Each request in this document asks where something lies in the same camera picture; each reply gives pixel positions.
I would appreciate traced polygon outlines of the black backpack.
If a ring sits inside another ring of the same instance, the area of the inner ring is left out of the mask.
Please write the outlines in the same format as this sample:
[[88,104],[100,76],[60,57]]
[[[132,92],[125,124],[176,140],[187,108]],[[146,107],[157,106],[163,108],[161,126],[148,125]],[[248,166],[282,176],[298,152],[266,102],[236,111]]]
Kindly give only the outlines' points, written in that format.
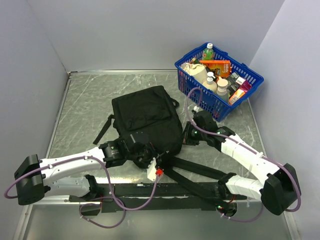
[[183,146],[183,128],[176,109],[179,103],[170,97],[163,86],[155,86],[117,97],[111,101],[113,114],[109,115],[93,144],[97,145],[113,126],[119,137],[135,132],[148,134],[150,142],[159,150],[157,167],[179,185],[199,196],[226,214],[231,210],[223,198],[227,190],[223,187],[219,196],[210,193],[197,183],[174,171],[174,167],[194,172],[208,178],[220,180],[225,173],[197,163],[178,158]]

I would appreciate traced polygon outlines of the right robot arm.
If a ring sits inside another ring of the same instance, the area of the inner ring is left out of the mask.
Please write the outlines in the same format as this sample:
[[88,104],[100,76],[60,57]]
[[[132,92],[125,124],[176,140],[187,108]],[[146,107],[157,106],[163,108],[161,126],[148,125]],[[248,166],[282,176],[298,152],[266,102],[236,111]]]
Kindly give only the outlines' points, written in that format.
[[200,141],[231,157],[255,178],[236,173],[220,178],[218,193],[223,199],[242,195],[259,200],[274,215],[295,212],[301,206],[301,189],[296,169],[268,159],[262,152],[245,143],[239,135],[226,126],[219,127],[211,114],[195,108],[184,131],[184,143],[195,146]]

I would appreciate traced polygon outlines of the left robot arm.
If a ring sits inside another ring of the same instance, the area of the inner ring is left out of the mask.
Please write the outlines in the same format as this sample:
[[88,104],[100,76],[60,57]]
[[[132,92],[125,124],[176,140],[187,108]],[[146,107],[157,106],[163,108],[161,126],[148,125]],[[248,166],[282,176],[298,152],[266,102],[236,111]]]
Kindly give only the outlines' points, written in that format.
[[14,173],[16,198],[21,206],[63,195],[93,201],[103,195],[103,188],[93,175],[74,177],[75,174],[118,167],[132,161],[141,164],[147,170],[147,178],[154,182],[159,159],[160,151],[143,132],[119,137],[73,155],[43,159],[30,155]]

